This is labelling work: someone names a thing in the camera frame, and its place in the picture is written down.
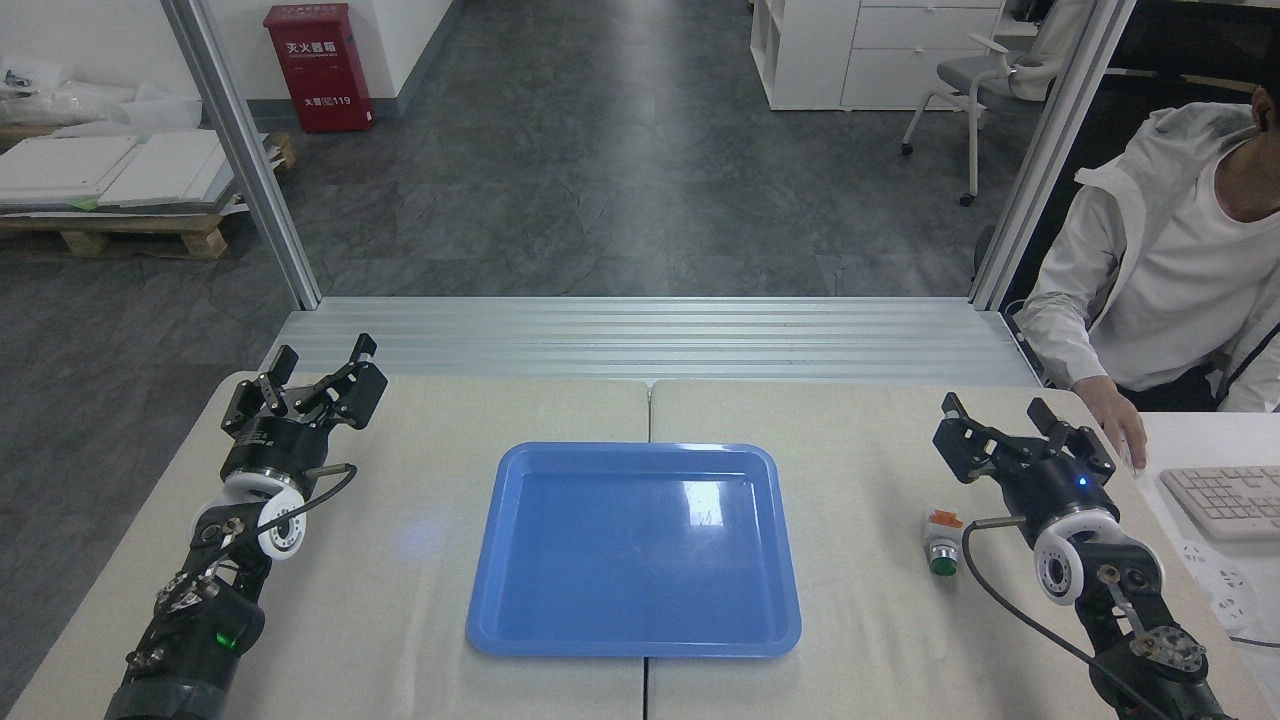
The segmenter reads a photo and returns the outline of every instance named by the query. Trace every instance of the small bottle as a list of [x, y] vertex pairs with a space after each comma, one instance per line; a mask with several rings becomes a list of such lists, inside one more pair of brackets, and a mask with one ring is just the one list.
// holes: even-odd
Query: small bottle
[[932, 507], [924, 514], [923, 534], [929, 571], [943, 578], [955, 575], [960, 561], [964, 523], [951, 510]]

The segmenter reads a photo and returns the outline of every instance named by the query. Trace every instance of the gray chair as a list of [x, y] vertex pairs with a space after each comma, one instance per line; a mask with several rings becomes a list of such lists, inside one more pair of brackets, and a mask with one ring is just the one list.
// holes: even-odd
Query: gray chair
[[920, 100], [902, 136], [902, 155], [910, 155], [911, 133], [934, 97], [969, 113], [969, 192], [960, 196], [968, 208], [978, 197], [978, 129], [984, 111], [1037, 114], [1050, 88], [1075, 50], [1094, 0], [1057, 0], [1025, 54], [1010, 53], [993, 40], [969, 33], [991, 53], [938, 64], [945, 90], [931, 90]]

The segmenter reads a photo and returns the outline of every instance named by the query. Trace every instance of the hand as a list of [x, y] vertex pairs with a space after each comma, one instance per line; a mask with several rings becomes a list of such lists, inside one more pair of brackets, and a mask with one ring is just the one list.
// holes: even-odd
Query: hand
[[1128, 447], [1133, 468], [1146, 468], [1147, 429], [1142, 425], [1138, 409], [1120, 395], [1115, 382], [1106, 375], [1084, 378], [1071, 387], [1071, 392], [1080, 396], [1117, 451], [1124, 452]]

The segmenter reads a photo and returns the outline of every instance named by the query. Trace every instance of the white table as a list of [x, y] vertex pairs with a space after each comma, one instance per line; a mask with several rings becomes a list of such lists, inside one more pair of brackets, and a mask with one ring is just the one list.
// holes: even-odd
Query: white table
[[[214, 395], [10, 719], [100, 717], [150, 598], [186, 555], [192, 512], [218, 489], [230, 441]], [[276, 564], [266, 630], [241, 661], [225, 717], [778, 719], [1111, 717], [1087, 669], [984, 596], [966, 573], [925, 568], [919, 523], [943, 503], [1002, 515], [991, 480], [957, 483], [931, 438], [946, 388], [818, 383], [393, 377], [374, 421], [338, 428], [330, 461], [360, 475], [312, 511], [298, 555]], [[1071, 423], [1069, 393], [966, 388], [979, 421], [1030, 434], [1044, 395]], [[477, 652], [465, 621], [502, 454], [526, 441], [751, 442], [781, 473], [804, 632], [776, 660], [518, 659]], [[1130, 534], [1172, 548], [1121, 474], [1110, 486]], [[975, 538], [1007, 596], [1079, 644], [1051, 605], [1016, 530]], [[1175, 562], [1166, 600], [1208, 646], [1233, 714], [1267, 706], [1194, 580]]]
[[[218, 423], [244, 377], [214, 393], [10, 720], [106, 711], [155, 591], [182, 566], [192, 515], [218, 493], [232, 442]], [[392, 377], [366, 429], [330, 434], [329, 461], [360, 474], [308, 512], [298, 553], [273, 568], [266, 629], [223, 716], [639, 720], [641, 660], [486, 656], [465, 625], [503, 452], [643, 442], [648, 419], [643, 382]]]
[[[671, 380], [653, 388], [654, 442], [750, 442], [777, 461], [804, 632], [777, 660], [652, 660], [649, 717], [773, 720], [947, 717], [1105, 720], [1088, 669], [1024, 626], [965, 571], [928, 573], [920, 521], [933, 503], [964, 520], [1006, 515], [983, 478], [959, 483], [932, 438], [947, 388]], [[1073, 424], [1092, 421], [1061, 391], [963, 388], [980, 423], [1036, 434], [1042, 395]], [[1161, 557], [1174, 550], [1128, 471], [1107, 486], [1125, 530]], [[1088, 648], [1075, 612], [1041, 592], [1014, 529], [974, 537], [975, 557], [1006, 597]], [[1165, 562], [1165, 600], [1208, 647], [1228, 712], [1268, 715], [1253, 678], [1188, 571]]]
[[[1174, 496], [1160, 482], [1166, 468], [1280, 465], [1280, 415], [1270, 413], [1144, 413], [1149, 437], [1148, 465], [1138, 487], [1152, 514], [1171, 538], [1208, 546], [1234, 561], [1258, 596], [1258, 620], [1236, 635], [1280, 639], [1280, 543], [1204, 539]], [[1239, 646], [1280, 717], [1280, 651]]]

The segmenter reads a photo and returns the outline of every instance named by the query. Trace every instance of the red box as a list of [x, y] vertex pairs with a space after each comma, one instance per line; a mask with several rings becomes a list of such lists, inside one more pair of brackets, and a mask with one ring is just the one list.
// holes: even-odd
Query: red box
[[374, 104], [346, 3], [275, 5], [262, 20], [306, 132], [369, 129]]

